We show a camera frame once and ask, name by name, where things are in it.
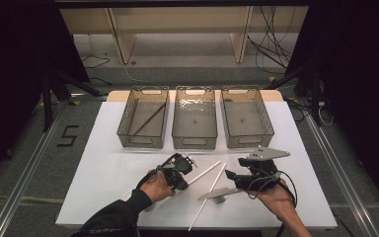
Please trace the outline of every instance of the transparent plastic bin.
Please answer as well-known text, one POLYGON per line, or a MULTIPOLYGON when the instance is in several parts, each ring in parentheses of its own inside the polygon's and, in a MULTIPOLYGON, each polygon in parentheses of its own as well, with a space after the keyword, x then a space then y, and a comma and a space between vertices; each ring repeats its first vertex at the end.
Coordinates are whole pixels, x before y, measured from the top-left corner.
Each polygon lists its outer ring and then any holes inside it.
POLYGON ((168 109, 168 87, 132 88, 116 133, 122 146, 163 148, 168 109))
POLYGON ((223 87, 220 107, 228 148, 269 145, 274 132, 258 88, 223 87))
POLYGON ((175 149, 215 149, 217 119, 212 87, 177 87, 172 136, 175 149))

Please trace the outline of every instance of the white table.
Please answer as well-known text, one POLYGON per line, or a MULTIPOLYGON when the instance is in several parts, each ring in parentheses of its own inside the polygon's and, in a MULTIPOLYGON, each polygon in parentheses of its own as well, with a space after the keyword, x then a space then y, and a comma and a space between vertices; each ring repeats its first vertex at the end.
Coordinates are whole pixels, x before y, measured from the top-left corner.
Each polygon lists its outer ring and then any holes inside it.
MULTIPOLYGON (((198 168, 184 176, 187 181, 209 168, 218 160, 226 169, 237 174, 249 174, 239 166, 237 158, 246 157, 249 149, 230 150, 226 146, 221 110, 216 101, 218 137, 215 150, 182 151, 173 148, 172 121, 174 106, 170 105, 163 149, 141 150, 123 148, 116 135, 125 102, 104 102, 95 121, 81 162, 76 171, 56 224, 77 228, 95 212, 135 188, 148 170, 162 164, 175 153, 190 155, 198 168)), ((297 211, 310 229, 337 227, 328 202, 285 102, 265 102, 275 132, 268 147, 289 151, 290 156, 275 159, 278 170, 286 172, 298 193, 297 211)), ((220 170, 221 164, 174 197, 158 202, 151 211, 142 211, 140 229, 188 229, 202 201, 220 170)), ((223 173, 216 189, 234 187, 223 173)), ((257 199, 245 193, 229 196, 221 204, 208 200, 192 229, 262 229, 278 227, 280 222, 257 199)))

